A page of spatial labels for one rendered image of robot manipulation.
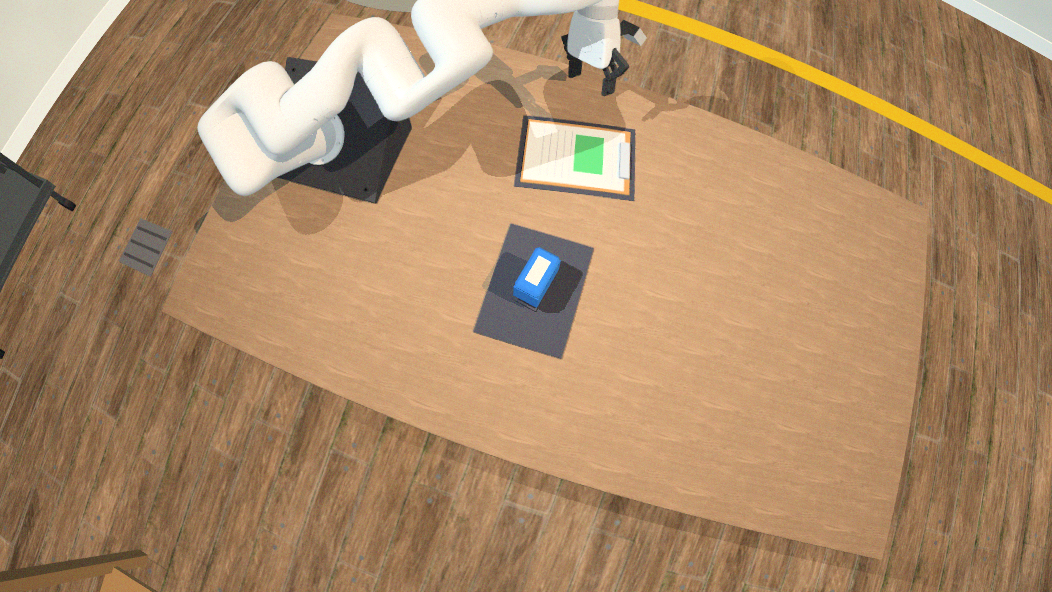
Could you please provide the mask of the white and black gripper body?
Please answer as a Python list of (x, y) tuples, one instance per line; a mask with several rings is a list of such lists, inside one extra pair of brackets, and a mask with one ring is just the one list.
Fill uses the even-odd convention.
[(596, 20), (574, 11), (568, 35), (567, 50), (578, 59), (596, 67), (606, 68), (612, 49), (620, 52), (620, 22), (618, 17)]

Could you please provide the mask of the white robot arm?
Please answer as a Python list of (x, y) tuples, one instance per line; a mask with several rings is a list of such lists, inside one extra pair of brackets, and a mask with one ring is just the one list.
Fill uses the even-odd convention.
[(203, 114), (198, 132), (228, 186), (248, 196), (282, 173), (328, 163), (341, 151), (344, 128), (337, 114), (349, 100), (357, 72), (381, 113), (401, 121), (490, 61), (493, 49), (482, 28), (511, 17), (574, 11), (610, 20), (618, 7), (619, 0), (417, 0), (414, 30), (434, 61), (426, 77), (398, 30), (372, 17), (341, 33), (295, 85), (272, 61), (245, 72)]

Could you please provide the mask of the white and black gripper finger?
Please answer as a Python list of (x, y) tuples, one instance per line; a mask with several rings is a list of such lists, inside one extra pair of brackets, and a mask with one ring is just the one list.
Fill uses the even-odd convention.
[[(614, 63), (614, 60), (618, 63), (618, 66)], [(609, 67), (611, 68), (612, 73), (609, 72)], [(629, 68), (629, 64), (622, 57), (622, 55), (618, 52), (618, 49), (613, 48), (612, 49), (612, 57), (611, 57), (609, 65), (606, 68), (602, 69), (604, 72), (605, 77), (606, 77), (606, 78), (603, 79), (603, 83), (602, 83), (602, 91), (601, 91), (602, 96), (605, 97), (605, 96), (613, 94), (615, 91), (616, 78), (619, 76), (623, 75), (625, 72), (627, 72), (628, 68)]]
[(564, 49), (567, 53), (567, 59), (569, 60), (568, 77), (569, 78), (576, 77), (576, 76), (581, 75), (581, 72), (582, 72), (582, 61), (580, 59), (578, 59), (576, 57), (572, 56), (567, 50), (568, 34), (561, 36), (561, 39), (562, 39), (563, 44), (564, 44)]

